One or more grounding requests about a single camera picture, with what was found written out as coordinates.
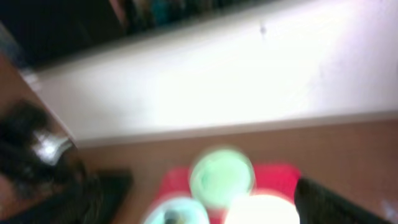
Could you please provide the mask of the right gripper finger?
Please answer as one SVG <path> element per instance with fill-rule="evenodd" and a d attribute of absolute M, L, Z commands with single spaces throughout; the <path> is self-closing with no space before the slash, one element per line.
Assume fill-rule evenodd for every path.
<path fill-rule="evenodd" d="M 300 224 L 391 224 L 308 178 L 298 180 L 294 203 Z"/>

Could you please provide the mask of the light green plate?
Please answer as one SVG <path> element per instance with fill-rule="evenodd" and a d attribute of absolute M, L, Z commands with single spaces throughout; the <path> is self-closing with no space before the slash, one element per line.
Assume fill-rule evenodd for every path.
<path fill-rule="evenodd" d="M 216 147 L 194 163 L 189 188 L 206 208 L 223 210 L 254 187 L 254 168 L 249 158 L 233 147 Z"/>

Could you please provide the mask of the light blue plate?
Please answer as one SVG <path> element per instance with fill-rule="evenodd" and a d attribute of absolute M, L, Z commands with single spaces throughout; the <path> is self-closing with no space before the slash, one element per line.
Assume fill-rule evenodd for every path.
<path fill-rule="evenodd" d="M 141 223 L 165 224 L 164 213 L 167 210 L 181 213 L 186 224 L 210 224 L 210 219 L 204 206 L 193 198 L 183 196 L 168 198 L 155 204 Z"/>

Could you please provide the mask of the green yellow sponge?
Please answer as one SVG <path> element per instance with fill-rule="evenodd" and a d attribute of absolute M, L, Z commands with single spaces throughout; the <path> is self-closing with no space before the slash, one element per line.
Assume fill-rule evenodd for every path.
<path fill-rule="evenodd" d="M 174 210 L 167 210 L 164 213 L 165 224 L 184 224 L 185 220 L 181 213 Z"/>

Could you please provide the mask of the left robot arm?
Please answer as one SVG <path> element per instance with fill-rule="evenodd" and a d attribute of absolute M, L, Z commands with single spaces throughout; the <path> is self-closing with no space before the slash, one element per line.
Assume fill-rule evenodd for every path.
<path fill-rule="evenodd" d="M 87 178 L 75 144 L 52 132 L 49 114 L 21 100 L 1 114 L 1 174 L 20 198 L 32 198 L 42 187 L 67 185 Z"/>

